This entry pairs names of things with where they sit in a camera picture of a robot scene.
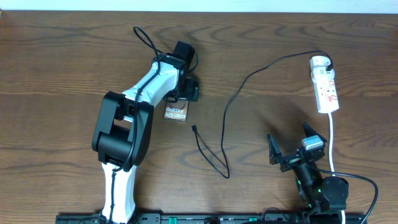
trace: white power strip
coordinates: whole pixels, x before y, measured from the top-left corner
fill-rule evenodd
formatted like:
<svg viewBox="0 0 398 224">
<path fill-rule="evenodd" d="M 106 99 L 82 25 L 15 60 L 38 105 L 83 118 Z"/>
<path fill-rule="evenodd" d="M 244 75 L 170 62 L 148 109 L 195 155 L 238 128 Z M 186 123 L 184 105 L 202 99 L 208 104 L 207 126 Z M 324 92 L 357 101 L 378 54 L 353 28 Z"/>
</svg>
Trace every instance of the white power strip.
<svg viewBox="0 0 398 224">
<path fill-rule="evenodd" d="M 311 79 L 319 113 L 331 113 L 339 108 L 334 80 L 335 71 L 326 70 L 329 64 L 330 59 L 324 56 L 314 56 L 310 60 Z"/>
</svg>

